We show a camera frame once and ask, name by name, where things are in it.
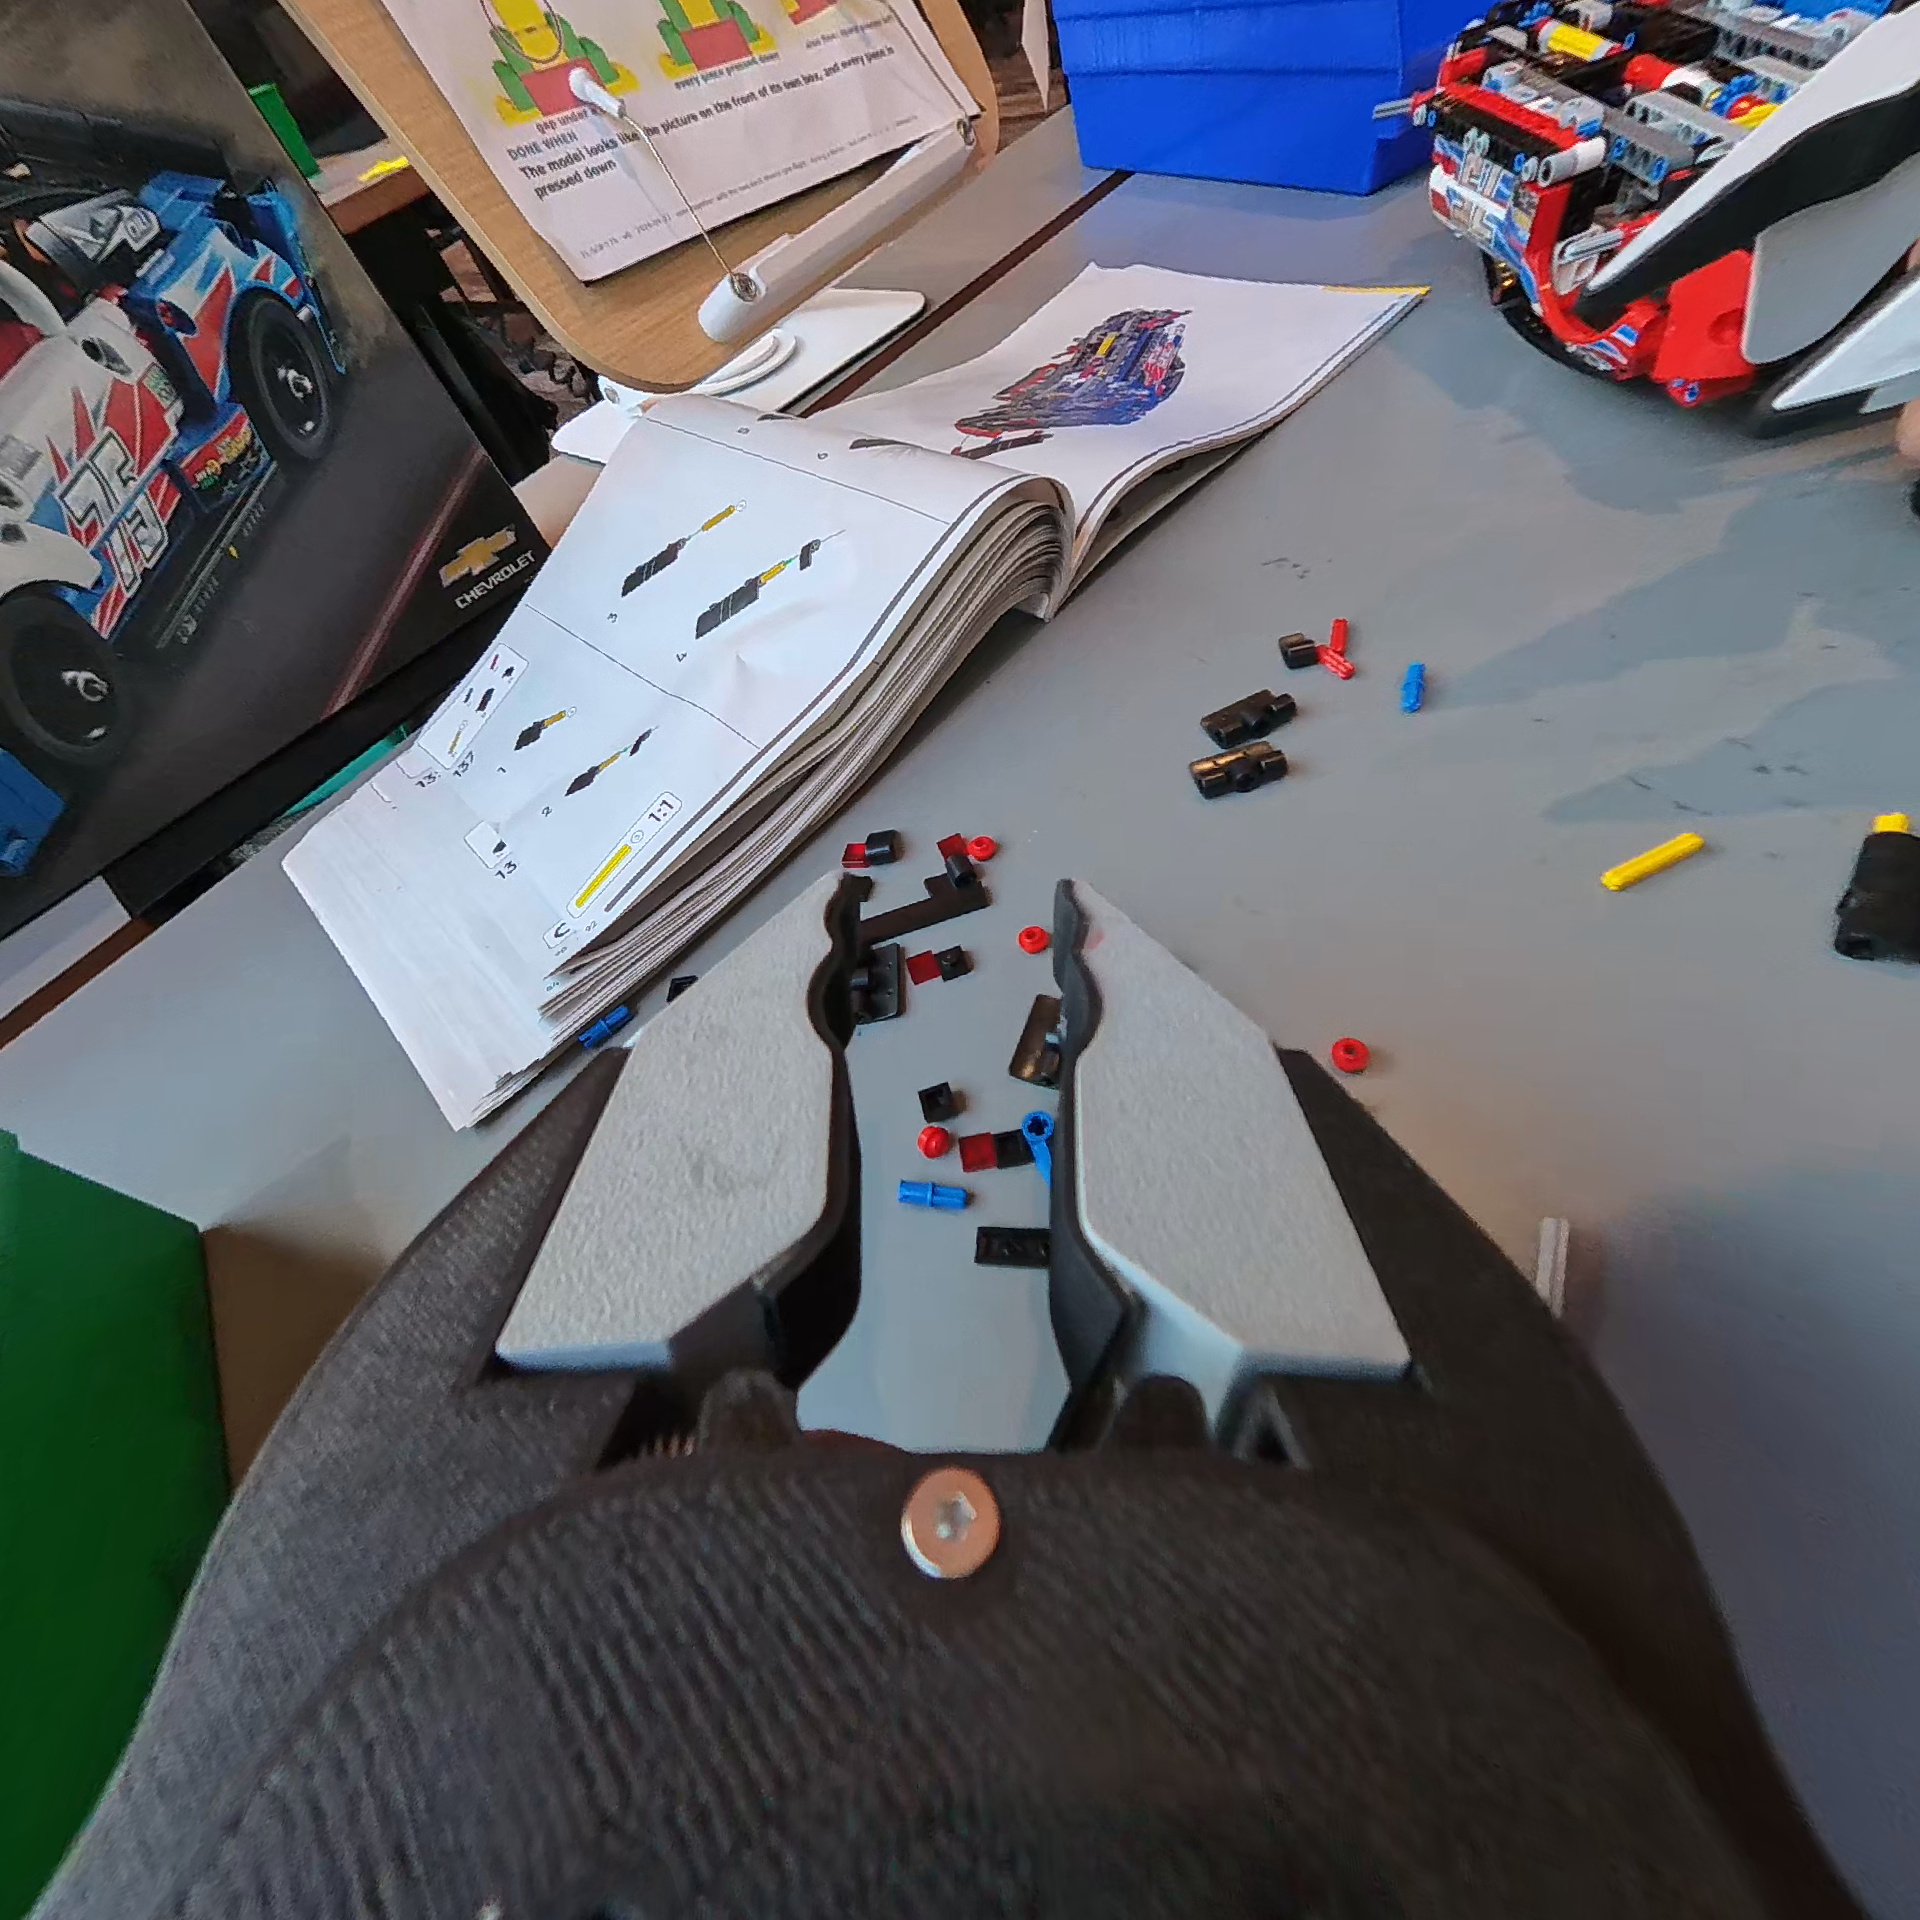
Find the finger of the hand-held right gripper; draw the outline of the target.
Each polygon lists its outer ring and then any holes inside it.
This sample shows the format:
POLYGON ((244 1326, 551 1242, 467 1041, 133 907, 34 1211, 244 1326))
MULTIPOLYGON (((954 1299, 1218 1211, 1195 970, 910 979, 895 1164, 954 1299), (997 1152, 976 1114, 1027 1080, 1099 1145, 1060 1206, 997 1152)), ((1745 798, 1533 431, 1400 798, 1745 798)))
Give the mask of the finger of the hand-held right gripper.
POLYGON ((1739 138, 1673 209, 1658 209, 1575 295, 1584 324, 1753 251, 1763 230, 1870 181, 1920 181, 1920 23, 1875 17, 1811 85, 1739 138))
POLYGON ((1920 401, 1920 283, 1883 283, 1763 384, 1763 434, 1920 401))

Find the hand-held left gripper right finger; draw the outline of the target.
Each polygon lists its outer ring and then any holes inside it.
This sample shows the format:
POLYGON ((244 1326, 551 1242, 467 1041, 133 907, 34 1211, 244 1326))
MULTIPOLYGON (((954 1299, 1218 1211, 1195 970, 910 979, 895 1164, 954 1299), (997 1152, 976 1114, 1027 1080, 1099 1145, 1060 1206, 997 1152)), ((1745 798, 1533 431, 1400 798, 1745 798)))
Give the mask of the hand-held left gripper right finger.
POLYGON ((1404 1329, 1279 1046, 1091 879, 1049 896, 1049 973, 1049 1446, 1091 1446, 1145 1374, 1182 1378, 1211 1437, 1262 1374, 1400 1378, 1404 1329))

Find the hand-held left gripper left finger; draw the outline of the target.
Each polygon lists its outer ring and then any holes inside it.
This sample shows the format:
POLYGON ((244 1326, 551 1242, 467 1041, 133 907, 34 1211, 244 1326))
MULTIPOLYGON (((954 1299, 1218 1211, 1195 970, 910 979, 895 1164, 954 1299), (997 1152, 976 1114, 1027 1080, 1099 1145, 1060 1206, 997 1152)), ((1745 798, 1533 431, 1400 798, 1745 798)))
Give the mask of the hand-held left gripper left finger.
POLYGON ((694 1326, 725 1369, 803 1378, 855 1311, 803 1269, 855 1236, 849 973, 863 873, 814 879, 675 995, 615 1068, 597 1135, 497 1337, 510 1369, 664 1374, 694 1326))

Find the partly built toy car model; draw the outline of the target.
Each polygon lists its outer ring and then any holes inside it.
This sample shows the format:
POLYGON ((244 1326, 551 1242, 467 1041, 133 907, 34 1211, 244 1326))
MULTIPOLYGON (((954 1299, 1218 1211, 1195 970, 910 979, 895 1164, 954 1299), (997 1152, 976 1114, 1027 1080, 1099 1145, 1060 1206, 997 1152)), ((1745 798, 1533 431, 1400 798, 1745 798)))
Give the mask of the partly built toy car model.
POLYGON ((1920 11, 1491 7, 1452 35, 1432 88, 1377 114, 1432 131, 1432 218, 1482 251, 1512 333, 1575 376, 1645 378, 1686 414, 1747 401, 1745 423, 1763 431, 1763 384, 1791 355, 1770 369, 1745 355, 1747 244, 1620 302, 1614 324, 1584 324, 1575 295, 1875 17, 1920 11))

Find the black toy axle connector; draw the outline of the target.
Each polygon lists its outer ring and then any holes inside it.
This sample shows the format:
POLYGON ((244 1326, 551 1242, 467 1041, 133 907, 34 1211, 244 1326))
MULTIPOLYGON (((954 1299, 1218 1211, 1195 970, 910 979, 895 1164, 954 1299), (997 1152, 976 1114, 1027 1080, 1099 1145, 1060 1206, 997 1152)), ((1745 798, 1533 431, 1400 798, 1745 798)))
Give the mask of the black toy axle connector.
POLYGON ((1920 839, 1866 839, 1832 948, 1852 962, 1920 962, 1920 839))

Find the instruction booklet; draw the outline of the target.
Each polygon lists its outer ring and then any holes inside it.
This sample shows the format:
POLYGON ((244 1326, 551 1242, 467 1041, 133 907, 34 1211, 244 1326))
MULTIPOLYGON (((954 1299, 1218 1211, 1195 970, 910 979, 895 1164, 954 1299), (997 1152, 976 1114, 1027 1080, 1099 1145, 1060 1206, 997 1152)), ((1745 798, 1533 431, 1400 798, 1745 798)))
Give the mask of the instruction booklet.
POLYGON ((1002 617, 1300 414, 1426 283, 1086 266, 819 415, 653 401, 503 637, 287 873, 450 1128, 835 818, 1002 617))

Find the blue plastic bin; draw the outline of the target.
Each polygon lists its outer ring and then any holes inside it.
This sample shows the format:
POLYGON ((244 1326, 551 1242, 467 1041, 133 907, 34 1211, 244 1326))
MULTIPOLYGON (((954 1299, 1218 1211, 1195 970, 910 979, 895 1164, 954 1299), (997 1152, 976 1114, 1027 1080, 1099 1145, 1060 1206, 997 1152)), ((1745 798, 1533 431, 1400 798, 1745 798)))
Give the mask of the blue plastic bin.
POLYGON ((1432 88, 1482 0, 1060 0, 1091 171, 1377 199, 1432 131, 1377 117, 1432 88))

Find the green plastic bin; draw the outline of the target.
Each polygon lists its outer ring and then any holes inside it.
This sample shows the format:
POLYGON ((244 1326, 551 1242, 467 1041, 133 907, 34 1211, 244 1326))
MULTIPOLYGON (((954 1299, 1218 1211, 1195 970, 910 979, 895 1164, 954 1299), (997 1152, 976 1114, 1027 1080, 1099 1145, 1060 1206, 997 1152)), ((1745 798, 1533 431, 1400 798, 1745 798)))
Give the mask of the green plastic bin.
POLYGON ((223 1509, 195 1224, 0 1135, 0 1912, 125 1753, 223 1509))

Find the wooden document stand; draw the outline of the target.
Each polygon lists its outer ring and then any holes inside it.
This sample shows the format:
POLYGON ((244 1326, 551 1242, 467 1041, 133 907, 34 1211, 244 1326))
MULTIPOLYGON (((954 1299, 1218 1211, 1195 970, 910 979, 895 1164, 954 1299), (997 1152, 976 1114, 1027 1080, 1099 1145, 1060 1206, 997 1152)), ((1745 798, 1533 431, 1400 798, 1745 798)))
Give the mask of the wooden document stand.
MULTIPOLYGON (((694 302, 714 291, 725 266, 675 243, 641 266, 620 266, 580 283, 547 232, 512 209, 510 181, 487 171, 479 146, 465 131, 459 109, 408 44, 387 7, 373 0, 291 0, 297 33, 330 55, 381 131, 413 158, 426 187, 467 230, 473 251, 512 283, 512 295, 570 346, 580 369, 625 384, 686 391, 714 376, 737 339, 714 339, 694 324, 694 302)), ((997 78, 954 0, 920 0, 907 17, 926 17, 952 55, 961 96, 976 101, 954 164, 936 181, 907 181, 882 158, 814 181, 771 209, 714 230, 728 266, 749 266, 759 244, 777 244, 801 277, 768 283, 749 302, 743 333, 751 339, 835 272, 869 261, 882 243, 910 230, 954 176, 976 176, 997 158, 997 78)))

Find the black toy car set box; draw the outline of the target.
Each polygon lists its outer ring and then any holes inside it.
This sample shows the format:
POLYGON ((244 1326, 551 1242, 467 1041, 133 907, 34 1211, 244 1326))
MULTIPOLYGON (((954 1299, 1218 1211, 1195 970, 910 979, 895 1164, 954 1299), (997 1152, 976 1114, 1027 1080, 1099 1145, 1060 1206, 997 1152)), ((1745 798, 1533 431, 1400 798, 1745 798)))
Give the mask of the black toy car set box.
POLYGON ((193 7, 0 7, 0 924, 512 605, 547 536, 193 7))

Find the printed instruction sheet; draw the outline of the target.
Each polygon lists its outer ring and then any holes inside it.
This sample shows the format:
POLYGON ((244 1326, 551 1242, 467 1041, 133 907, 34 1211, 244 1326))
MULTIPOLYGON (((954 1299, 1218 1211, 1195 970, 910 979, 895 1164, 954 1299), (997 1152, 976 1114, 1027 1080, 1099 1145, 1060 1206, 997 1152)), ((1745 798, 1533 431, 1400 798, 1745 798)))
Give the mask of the printed instruction sheet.
POLYGON ((579 277, 976 114, 889 0, 396 0, 413 55, 579 277))

